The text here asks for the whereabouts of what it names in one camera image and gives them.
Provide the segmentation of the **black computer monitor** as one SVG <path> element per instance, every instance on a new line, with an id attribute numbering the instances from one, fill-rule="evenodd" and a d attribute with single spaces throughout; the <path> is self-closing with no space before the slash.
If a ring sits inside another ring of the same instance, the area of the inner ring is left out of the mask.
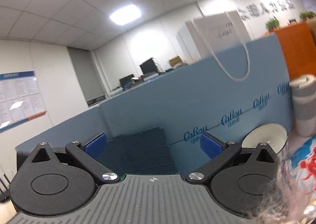
<path id="1" fill-rule="evenodd" d="M 153 58 L 146 60 L 140 65 L 143 74 L 157 72 L 157 65 Z"/>

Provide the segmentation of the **white paper bag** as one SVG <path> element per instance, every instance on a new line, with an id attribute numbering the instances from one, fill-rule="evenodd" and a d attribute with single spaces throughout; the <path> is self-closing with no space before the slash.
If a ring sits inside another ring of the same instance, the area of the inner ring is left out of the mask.
<path id="1" fill-rule="evenodd" d="M 246 80 L 250 74 L 250 54 L 247 43 L 251 37 L 238 12 L 230 11 L 185 22 L 176 35 L 181 49 L 193 62 L 213 57 L 226 76 L 235 82 Z M 219 60 L 218 53 L 241 46 L 246 57 L 246 73 L 242 77 L 232 75 Z"/>

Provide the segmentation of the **blue striped ceramic bowl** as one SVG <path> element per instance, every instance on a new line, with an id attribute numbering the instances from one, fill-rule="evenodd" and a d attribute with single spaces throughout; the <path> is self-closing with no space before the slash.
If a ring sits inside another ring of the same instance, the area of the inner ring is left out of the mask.
<path id="1" fill-rule="evenodd" d="M 252 130 L 242 141 L 243 148 L 255 148 L 267 143 L 279 157 L 285 157 L 289 150 L 288 132 L 280 124 L 265 124 Z"/>

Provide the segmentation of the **wall notice board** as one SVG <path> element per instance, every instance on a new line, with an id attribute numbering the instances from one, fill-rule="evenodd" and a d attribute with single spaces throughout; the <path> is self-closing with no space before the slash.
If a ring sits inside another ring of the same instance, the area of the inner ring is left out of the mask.
<path id="1" fill-rule="evenodd" d="M 1 74 L 1 132 L 47 113 L 34 71 Z"/>

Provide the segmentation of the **green potted plant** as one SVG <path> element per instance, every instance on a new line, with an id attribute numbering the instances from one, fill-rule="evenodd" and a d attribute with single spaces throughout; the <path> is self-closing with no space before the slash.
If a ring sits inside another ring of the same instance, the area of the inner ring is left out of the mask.
<path id="1" fill-rule="evenodd" d="M 267 31 L 273 32 L 275 29 L 281 27 L 280 21 L 276 17 L 269 18 L 269 20 L 265 22 L 265 27 Z"/>

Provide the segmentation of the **dark blue storage box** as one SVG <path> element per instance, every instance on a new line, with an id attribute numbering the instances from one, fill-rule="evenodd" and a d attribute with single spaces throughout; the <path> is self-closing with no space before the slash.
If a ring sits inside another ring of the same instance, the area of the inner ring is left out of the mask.
<path id="1" fill-rule="evenodd" d="M 96 160 L 121 177 L 178 173 L 166 134 L 159 127 L 113 138 Z"/>

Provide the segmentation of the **grey white tumbler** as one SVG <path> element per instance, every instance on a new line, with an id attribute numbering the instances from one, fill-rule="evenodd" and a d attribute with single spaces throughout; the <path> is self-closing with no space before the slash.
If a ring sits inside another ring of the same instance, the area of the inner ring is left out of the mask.
<path id="1" fill-rule="evenodd" d="M 296 132 L 309 137 L 315 131 L 315 76 L 304 74 L 289 83 Z"/>

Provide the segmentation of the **orange box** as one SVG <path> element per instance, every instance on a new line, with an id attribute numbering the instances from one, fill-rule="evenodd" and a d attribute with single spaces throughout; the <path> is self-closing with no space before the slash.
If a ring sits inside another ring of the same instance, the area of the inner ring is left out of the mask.
<path id="1" fill-rule="evenodd" d="M 307 22 L 275 28 L 273 33 L 280 43 L 290 80 L 303 74 L 315 75 L 315 42 Z"/>

